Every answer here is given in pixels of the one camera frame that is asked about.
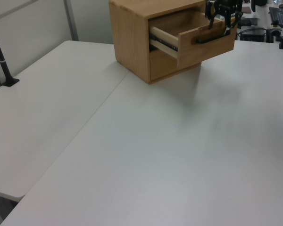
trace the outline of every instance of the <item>robotic arm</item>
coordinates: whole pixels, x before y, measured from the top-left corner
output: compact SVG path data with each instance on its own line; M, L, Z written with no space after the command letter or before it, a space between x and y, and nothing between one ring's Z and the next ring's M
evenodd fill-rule
M253 12L256 11L255 1L251 1L251 9ZM242 0L208 0L206 4L206 17L210 20L208 29L210 30L213 26L214 18L217 14L224 16L225 18L225 33L231 28L235 27L240 21L242 13ZM231 24L231 16L235 14L235 21Z

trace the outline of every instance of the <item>keyboard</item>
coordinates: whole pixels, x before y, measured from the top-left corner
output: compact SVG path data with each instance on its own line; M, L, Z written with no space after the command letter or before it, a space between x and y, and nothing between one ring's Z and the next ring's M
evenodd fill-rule
M272 19L272 22L275 21L275 20L278 20L279 26L281 28L283 28L283 9L282 8L269 7L269 13L270 13L270 18Z

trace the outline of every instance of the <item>wooden cabinet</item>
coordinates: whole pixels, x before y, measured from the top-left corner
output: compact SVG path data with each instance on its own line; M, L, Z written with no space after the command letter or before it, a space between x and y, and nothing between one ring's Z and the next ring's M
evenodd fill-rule
M211 30L203 0L109 0L118 62L147 83L200 66L233 50L236 27L222 38L225 23Z

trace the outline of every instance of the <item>white table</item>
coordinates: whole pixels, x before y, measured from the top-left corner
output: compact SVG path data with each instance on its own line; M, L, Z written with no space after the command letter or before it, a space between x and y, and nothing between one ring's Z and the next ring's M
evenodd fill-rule
M125 77L113 51L67 41L0 87L0 196L20 201Z
M2 224L31 225L283 226L283 50L129 73Z

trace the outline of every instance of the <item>drawer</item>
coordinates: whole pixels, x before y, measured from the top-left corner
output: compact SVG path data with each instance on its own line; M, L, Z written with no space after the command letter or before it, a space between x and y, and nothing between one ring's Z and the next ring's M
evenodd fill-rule
M181 70L233 50L237 27L230 35L205 42L225 30L225 22L218 18L211 30L208 24L204 13L193 10L154 18L149 20L149 42L177 59L177 69Z

